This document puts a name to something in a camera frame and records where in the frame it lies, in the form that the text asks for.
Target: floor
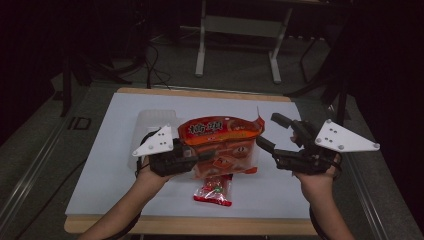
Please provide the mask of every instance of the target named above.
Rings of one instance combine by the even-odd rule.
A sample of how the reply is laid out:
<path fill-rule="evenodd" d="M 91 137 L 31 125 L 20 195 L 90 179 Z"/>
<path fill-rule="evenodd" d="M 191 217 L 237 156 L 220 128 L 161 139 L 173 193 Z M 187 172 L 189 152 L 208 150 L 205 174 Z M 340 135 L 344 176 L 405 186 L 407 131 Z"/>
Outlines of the floor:
<path fill-rule="evenodd" d="M 281 95 L 283 92 L 291 92 L 306 85 L 300 72 L 299 59 L 308 45 L 307 41 L 293 38 L 284 41 L 278 56 L 283 83 L 276 85 L 272 82 L 267 54 L 269 48 L 273 46 L 273 41 L 211 34 L 207 37 L 204 76 L 198 78 L 194 76 L 198 31 L 185 30 L 185 32 L 177 44 L 163 36 L 151 40 L 147 58 L 150 64 L 154 65 L 150 78 L 155 88 L 201 88 Z M 328 47 L 325 42 L 318 41 L 305 60 L 309 77 L 312 77 L 319 69 L 327 53 Z M 116 59 L 115 64 L 119 67 L 129 64 L 129 61 Z M 135 71 L 125 73 L 121 77 L 131 81 L 132 87 L 145 87 L 148 72 L 148 69 L 143 66 Z M 1 239 L 77 238 L 77 235 L 69 234 L 63 229 L 66 219 L 64 211 L 82 170 L 80 164 L 83 164 L 90 151 L 90 144 L 96 137 L 110 98 L 116 89 L 126 86 L 105 79 L 95 72 L 92 72 L 92 76 L 93 83 L 90 87 L 79 86 L 73 82 L 73 108 L 67 117 L 60 117 L 62 102 L 52 98 L 0 148 L 0 158 L 4 159 L 0 162 L 0 183 L 2 185 L 0 200 L 2 205 L 7 203 L 15 185 L 21 181 L 28 166 L 38 162 L 37 167 L 40 169 L 38 175 L 30 178 L 33 181 L 24 191 L 26 193 L 25 201 L 14 206 L 14 211 L 10 216 L 11 221 L 7 225 L 3 225 L 3 229 L 7 229 L 7 231 L 2 232 Z M 52 79 L 59 90 L 60 81 L 60 75 Z M 302 98 L 318 99 L 322 90 L 322 88 L 316 89 Z M 69 128 L 72 117 L 84 118 L 86 116 L 93 120 L 90 129 L 75 131 L 75 129 Z M 72 152 L 73 155 L 64 155 L 64 152 Z M 358 215 L 356 219 L 364 218 L 360 212 L 350 212 L 349 214 Z M 361 239 L 373 239 L 369 229 L 356 231 L 360 231 L 358 234 L 362 236 Z M 152 240 L 191 240 L 194 238 L 145 236 L 145 239 Z M 210 239 L 256 240 L 264 239 L 264 237 L 211 237 Z M 271 239 L 317 238 L 274 236 Z"/>

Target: white table leg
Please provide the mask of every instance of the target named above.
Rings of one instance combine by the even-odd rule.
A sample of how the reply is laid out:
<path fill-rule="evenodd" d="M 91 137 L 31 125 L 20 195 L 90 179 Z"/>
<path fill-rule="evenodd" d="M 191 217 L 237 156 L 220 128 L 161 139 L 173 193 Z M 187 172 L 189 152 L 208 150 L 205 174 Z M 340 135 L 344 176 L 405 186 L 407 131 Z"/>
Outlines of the white table leg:
<path fill-rule="evenodd" d="M 202 17 L 200 19 L 200 46 L 197 53 L 196 77 L 203 76 L 203 66 L 205 65 L 205 17 L 206 17 L 206 0 L 202 1 Z"/>
<path fill-rule="evenodd" d="M 281 43 L 283 42 L 284 34 L 286 33 L 287 25 L 289 23 L 292 10 L 293 10 L 292 8 L 289 8 L 287 10 L 286 17 L 284 19 L 284 22 L 281 24 L 280 32 L 278 33 L 278 36 L 277 36 L 277 43 L 275 45 L 275 48 L 273 51 L 269 52 L 269 61 L 271 64 L 272 78 L 275 84 L 281 83 L 280 70 L 278 68 L 278 63 L 277 63 L 277 55 L 278 55 L 278 52 L 280 51 L 280 46 L 281 46 Z"/>

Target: white triangular mount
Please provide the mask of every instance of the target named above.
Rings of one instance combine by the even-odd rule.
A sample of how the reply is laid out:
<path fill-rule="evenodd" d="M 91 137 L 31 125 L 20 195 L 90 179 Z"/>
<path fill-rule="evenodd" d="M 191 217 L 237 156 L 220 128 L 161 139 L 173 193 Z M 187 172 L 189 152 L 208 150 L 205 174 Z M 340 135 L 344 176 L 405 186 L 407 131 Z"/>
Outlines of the white triangular mount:
<path fill-rule="evenodd" d="M 149 137 L 140 147 L 138 147 L 132 155 L 140 157 L 162 152 L 169 152 L 174 149 L 172 142 L 172 130 L 168 124 L 162 127 L 157 133 Z"/>
<path fill-rule="evenodd" d="M 315 144 L 336 152 L 377 151 L 380 144 L 359 136 L 346 128 L 333 123 L 330 119 L 324 122 Z"/>

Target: human hand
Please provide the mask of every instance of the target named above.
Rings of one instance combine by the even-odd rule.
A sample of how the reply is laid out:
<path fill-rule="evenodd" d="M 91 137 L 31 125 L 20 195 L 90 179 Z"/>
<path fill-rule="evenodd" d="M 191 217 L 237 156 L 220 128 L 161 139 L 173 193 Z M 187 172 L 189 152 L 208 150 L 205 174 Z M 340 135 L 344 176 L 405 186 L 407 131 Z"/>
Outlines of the human hand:
<path fill-rule="evenodd" d="M 290 138 L 293 142 L 296 141 L 297 135 L 293 133 Z M 341 157 L 336 155 L 334 161 L 340 162 Z M 336 174 L 336 168 L 331 166 L 325 173 L 308 175 L 299 172 L 293 172 L 300 183 L 304 197 L 309 203 L 322 202 L 332 198 L 333 179 Z"/>
<path fill-rule="evenodd" d="M 146 156 L 143 160 L 141 170 L 137 174 L 134 186 L 147 191 L 147 194 L 153 198 L 173 176 L 174 175 L 161 177 L 151 171 L 149 167 L 149 157 Z"/>

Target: metal stand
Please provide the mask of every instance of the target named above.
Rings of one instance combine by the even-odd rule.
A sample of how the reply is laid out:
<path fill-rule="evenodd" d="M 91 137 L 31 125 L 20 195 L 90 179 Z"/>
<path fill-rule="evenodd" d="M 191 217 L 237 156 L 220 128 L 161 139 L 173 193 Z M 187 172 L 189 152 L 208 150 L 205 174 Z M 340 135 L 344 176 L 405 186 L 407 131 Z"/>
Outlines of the metal stand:
<path fill-rule="evenodd" d="M 212 16 L 206 14 L 206 0 L 202 1 L 202 15 L 200 19 L 200 46 L 197 54 L 196 71 L 197 77 L 203 76 L 205 65 L 205 34 L 206 31 L 232 33 L 250 36 L 261 36 L 276 38 L 276 44 L 269 52 L 269 60 L 274 83 L 280 84 L 281 77 L 278 69 L 277 55 L 292 13 L 292 8 L 286 12 L 283 22 L 263 21 L 242 18 L 230 18 L 221 16 Z"/>

